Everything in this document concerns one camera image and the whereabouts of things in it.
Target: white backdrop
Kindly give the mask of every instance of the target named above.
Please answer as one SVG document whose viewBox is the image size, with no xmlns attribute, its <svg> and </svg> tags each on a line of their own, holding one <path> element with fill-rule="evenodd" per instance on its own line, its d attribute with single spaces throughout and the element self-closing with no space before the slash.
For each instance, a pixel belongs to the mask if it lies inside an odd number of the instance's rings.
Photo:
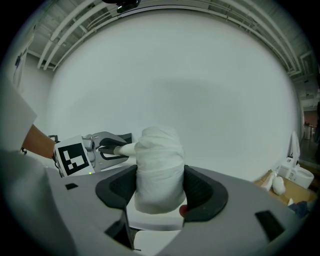
<svg viewBox="0 0 320 256">
<path fill-rule="evenodd" d="M 287 156 L 299 104 L 279 61 L 241 30 L 184 10 L 114 22 L 60 66 L 47 129 L 60 140 L 177 129 L 186 163 L 253 181 Z"/>
</svg>

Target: white sleeve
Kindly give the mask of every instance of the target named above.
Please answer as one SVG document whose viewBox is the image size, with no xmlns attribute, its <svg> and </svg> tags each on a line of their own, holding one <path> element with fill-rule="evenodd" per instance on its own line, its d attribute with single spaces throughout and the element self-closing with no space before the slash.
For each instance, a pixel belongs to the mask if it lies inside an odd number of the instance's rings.
<svg viewBox="0 0 320 256">
<path fill-rule="evenodd" d="M 19 151 L 36 117 L 3 75 L 0 79 L 0 150 Z"/>
</svg>

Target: ceiling pipe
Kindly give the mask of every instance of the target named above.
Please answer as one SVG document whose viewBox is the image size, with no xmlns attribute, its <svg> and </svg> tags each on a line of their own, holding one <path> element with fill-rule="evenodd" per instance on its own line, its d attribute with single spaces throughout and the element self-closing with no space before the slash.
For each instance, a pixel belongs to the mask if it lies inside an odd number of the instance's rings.
<svg viewBox="0 0 320 256">
<path fill-rule="evenodd" d="M 217 17 L 221 17 L 224 19 L 227 19 L 228 21 L 231 21 L 233 23 L 236 23 L 238 25 L 242 25 L 242 27 L 244 27 L 245 29 L 249 30 L 251 33 L 253 33 L 255 36 L 257 36 L 258 38 L 260 38 L 262 41 L 264 41 L 278 56 L 279 58 L 284 62 L 285 66 L 287 67 L 287 69 L 289 70 L 289 65 L 286 61 L 286 59 L 281 55 L 281 53 L 266 39 L 264 38 L 262 35 L 260 35 L 258 32 L 256 32 L 255 30 L 253 30 L 251 27 L 243 24 L 242 22 L 228 17 L 227 15 L 224 15 L 222 13 L 213 11 L 213 10 L 208 10 L 208 9 L 203 9 L 200 7 L 193 7 L 193 6 L 186 6 L 186 5 L 157 5 L 157 6 L 150 6 L 150 7 L 143 7 L 143 8 L 139 8 L 139 9 L 134 9 L 131 11 L 127 11 L 125 13 L 122 13 L 118 16 L 115 16 L 103 23 L 101 23 L 100 25 L 94 27 L 93 29 L 91 29 L 87 34 L 85 34 L 83 37 L 81 37 L 63 56 L 62 58 L 58 61 L 58 63 L 56 64 L 56 66 L 54 67 L 53 71 L 55 71 L 57 69 L 57 67 L 60 65 L 60 63 L 65 59 L 65 57 L 79 44 L 81 43 L 86 37 L 88 37 L 89 35 L 91 35 L 93 32 L 96 32 L 98 29 L 102 28 L 103 26 L 116 21 L 117 19 L 129 16 L 129 15 L 133 15 L 133 14 L 137 14 L 137 13 L 142 13 L 142 12 L 146 12 L 146 11 L 152 11 L 152 10 L 160 10 L 160 9 L 183 9 L 183 10 L 193 10 L 193 11 L 199 11 L 199 12 L 203 12 L 203 13 L 208 13 L 208 14 L 212 14 L 214 16 Z"/>
<path fill-rule="evenodd" d="M 286 45 L 288 46 L 288 48 L 289 48 L 289 50 L 291 52 L 291 55 L 294 58 L 295 63 L 298 66 L 298 70 L 301 71 L 302 69 L 301 69 L 299 60 L 297 58 L 297 55 L 296 55 L 294 49 L 292 48 L 289 40 L 287 39 L 286 35 L 282 32 L 282 30 L 278 27 L 278 25 L 273 21 L 272 18 L 270 18 L 270 16 L 262 8 L 260 8 L 254 2 L 252 2 L 251 0 L 243 0 L 243 1 L 245 3 L 247 3 L 248 5 L 250 5 L 258 13 L 260 13 L 273 26 L 273 28 L 278 32 L 278 34 L 283 38 L 284 42 L 286 43 Z"/>
<path fill-rule="evenodd" d="M 308 52 L 306 52 L 305 54 L 302 54 L 302 55 L 300 56 L 300 60 L 301 60 L 302 67 L 303 67 L 303 70 L 304 70 L 304 74 L 305 74 L 305 75 L 307 74 L 307 72 L 306 72 L 306 67 L 305 67 L 304 60 L 303 60 L 303 59 L 304 59 L 305 57 L 311 55 L 312 53 L 313 53 L 312 50 L 310 50 L 310 51 L 308 51 Z"/>
<path fill-rule="evenodd" d="M 55 66 L 48 66 L 48 69 L 54 69 Z"/>
<path fill-rule="evenodd" d="M 298 71 L 293 71 L 292 73 L 289 73 L 288 75 L 289 75 L 289 77 L 292 77 L 292 76 L 298 75 L 300 73 L 301 73 L 301 71 L 298 70 Z"/>
<path fill-rule="evenodd" d="M 215 2 L 212 2 L 211 0 L 183 0 L 184 2 L 198 2 L 198 3 L 203 3 L 203 4 L 207 4 L 209 6 L 212 6 L 212 7 L 216 7 L 216 8 L 219 8 L 221 10 L 224 10 L 228 13 L 232 13 L 233 15 L 241 18 L 242 20 L 245 20 L 246 22 L 248 22 L 249 24 L 252 24 L 252 22 L 247 18 L 247 15 L 246 16 L 243 16 L 237 12 L 234 12 L 231 8 L 228 8 L 228 7 L 225 7 L 221 4 L 218 4 L 218 3 L 215 3 Z M 159 2 L 159 0 L 150 0 L 150 1 L 144 1 L 144 2 L 141 2 L 140 3 L 140 6 L 143 6 L 143 4 L 145 3 L 149 3 L 149 2 Z"/>
<path fill-rule="evenodd" d="M 315 77 L 314 73 L 308 74 L 308 75 L 306 75 L 306 77 L 305 76 L 300 76 L 300 77 L 297 77 L 295 79 L 292 79 L 292 82 L 293 83 L 303 82 L 303 81 L 306 80 L 306 78 L 308 79 L 308 78 L 312 78 L 312 77 L 313 78 Z"/>
<path fill-rule="evenodd" d="M 37 68 L 40 69 L 42 62 L 44 61 L 46 54 L 52 45 L 53 41 L 57 38 L 61 30 L 76 16 L 78 15 L 84 8 L 86 8 L 88 5 L 92 4 L 95 0 L 85 0 L 81 4 L 79 4 L 70 14 L 65 17 L 65 19 L 59 24 L 59 26 L 55 29 L 53 32 L 50 40 L 46 43 L 46 46 L 41 54 L 41 57 L 39 59 Z"/>
<path fill-rule="evenodd" d="M 95 18 L 93 21 L 91 21 L 90 23 L 89 23 L 89 25 L 88 26 L 86 26 L 86 28 L 89 30 L 89 29 L 91 29 L 91 27 L 93 27 L 95 24 L 97 24 L 99 21 L 101 21 L 102 20 L 102 17 L 103 16 L 109 16 L 110 15 L 110 12 L 108 11 L 108 12 L 106 12 L 106 13 L 104 13 L 104 14 L 102 14 L 102 15 L 100 15 L 99 17 L 97 17 L 97 18 Z"/>
<path fill-rule="evenodd" d="M 96 32 L 99 28 L 114 22 L 118 19 L 118 16 L 115 16 L 111 19 L 108 19 L 107 21 L 105 21 L 104 23 L 101 23 L 99 26 L 95 27 L 94 29 L 91 29 L 88 33 L 86 33 L 83 37 L 81 37 L 78 41 L 75 42 L 74 45 L 71 46 L 71 48 L 62 56 L 62 58 L 58 61 L 58 63 L 55 65 L 55 67 L 53 68 L 53 71 L 55 71 L 57 69 L 57 67 L 60 65 L 60 63 L 68 56 L 68 54 L 78 45 L 80 44 L 84 39 L 86 39 L 88 36 L 90 36 L 92 33 Z"/>
<path fill-rule="evenodd" d="M 40 58 L 40 54 L 39 53 L 36 53 L 36 52 L 34 52 L 33 50 L 27 50 L 26 51 L 28 54 L 31 54 L 31 55 L 33 55 L 33 56 L 35 56 L 35 57 L 37 57 L 37 58 Z M 57 65 L 57 63 L 56 62 L 54 62 L 54 61 L 51 61 L 51 64 L 53 64 L 53 65 Z"/>
<path fill-rule="evenodd" d="M 248 14 L 248 16 L 250 16 L 251 18 L 253 18 L 259 25 L 261 25 L 261 27 L 266 30 L 268 32 L 268 34 L 273 38 L 273 40 L 275 40 L 275 42 L 280 46 L 280 48 L 282 49 L 282 51 L 284 52 L 285 56 L 287 57 L 287 59 L 289 60 L 291 66 L 293 67 L 293 69 L 296 71 L 296 65 L 293 62 L 291 56 L 289 55 L 287 49 L 285 49 L 285 47 L 283 46 L 283 44 L 280 42 L 279 38 L 275 35 L 275 33 L 258 17 L 256 16 L 254 13 L 250 12 L 247 8 L 245 8 L 244 6 L 242 6 L 241 4 L 235 2 L 234 0 L 220 0 L 221 2 L 224 2 L 226 4 L 229 4 L 231 6 L 233 6 L 234 8 L 237 8 L 238 10 L 240 10 L 241 12 Z"/>
<path fill-rule="evenodd" d="M 83 31 L 85 34 L 88 33 L 88 30 L 87 30 L 84 26 L 79 25 L 79 28 L 82 29 L 82 31 Z"/>
<path fill-rule="evenodd" d="M 94 15 L 95 13 L 99 12 L 100 10 L 102 10 L 103 8 L 106 8 L 109 4 L 102 2 L 99 3 L 98 5 L 96 5 L 95 7 L 93 7 L 91 10 L 89 10 L 88 12 L 86 12 L 83 16 L 81 16 L 64 34 L 63 36 L 60 38 L 60 40 L 58 41 L 58 43 L 56 44 L 56 46 L 53 48 L 51 54 L 49 55 L 49 58 L 46 60 L 46 63 L 43 67 L 44 70 L 47 70 L 47 67 L 50 63 L 50 61 L 52 60 L 52 58 L 54 57 L 54 55 L 56 54 L 57 50 L 60 48 L 60 46 L 65 42 L 65 40 L 68 38 L 68 36 L 71 35 L 71 33 L 73 31 L 76 30 L 77 27 L 79 27 L 79 25 L 81 25 L 86 19 L 88 19 L 89 17 L 91 17 L 92 15 Z"/>
</svg>

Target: white cloth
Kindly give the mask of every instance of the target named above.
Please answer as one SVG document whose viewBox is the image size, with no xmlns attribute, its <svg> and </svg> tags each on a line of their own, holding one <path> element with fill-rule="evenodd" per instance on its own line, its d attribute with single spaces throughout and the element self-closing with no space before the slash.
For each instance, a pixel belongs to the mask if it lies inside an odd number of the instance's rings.
<svg viewBox="0 0 320 256">
<path fill-rule="evenodd" d="M 19 151 L 36 117 L 6 75 L 1 75 L 0 150 Z"/>
<path fill-rule="evenodd" d="M 185 154 L 177 131 L 150 127 L 135 145 L 135 208 L 147 214 L 175 210 L 186 198 L 183 189 Z"/>
<path fill-rule="evenodd" d="M 281 178 L 280 176 L 275 177 L 272 182 L 272 189 L 273 189 L 274 193 L 276 193 L 278 196 L 280 196 L 284 192 L 286 192 L 284 179 Z"/>
</svg>

